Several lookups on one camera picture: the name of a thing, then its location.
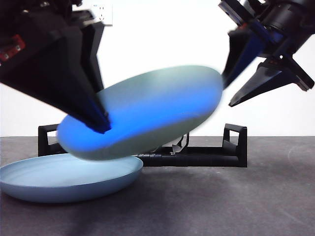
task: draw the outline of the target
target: black metal bracket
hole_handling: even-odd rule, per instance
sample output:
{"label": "black metal bracket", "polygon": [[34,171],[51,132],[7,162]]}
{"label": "black metal bracket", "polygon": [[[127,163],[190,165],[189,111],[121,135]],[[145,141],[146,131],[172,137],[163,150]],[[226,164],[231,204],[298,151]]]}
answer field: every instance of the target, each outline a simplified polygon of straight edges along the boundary
{"label": "black metal bracket", "polygon": [[[38,156],[66,153],[59,143],[48,143],[48,132],[56,131],[57,124],[38,127]],[[230,131],[239,133],[238,143],[230,141]],[[146,154],[137,154],[144,166],[221,166],[247,167],[247,128],[226,124],[222,147],[189,147],[180,141],[171,147],[161,146]]]}

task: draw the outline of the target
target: wall outlet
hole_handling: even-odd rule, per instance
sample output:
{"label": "wall outlet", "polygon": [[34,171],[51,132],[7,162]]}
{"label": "wall outlet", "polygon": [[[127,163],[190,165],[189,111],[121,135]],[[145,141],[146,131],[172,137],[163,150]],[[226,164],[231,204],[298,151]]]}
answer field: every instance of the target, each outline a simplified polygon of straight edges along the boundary
{"label": "wall outlet", "polygon": [[92,11],[95,21],[102,21],[105,26],[113,26],[113,4],[111,0],[84,0],[81,6],[73,6],[73,10],[83,9]]}

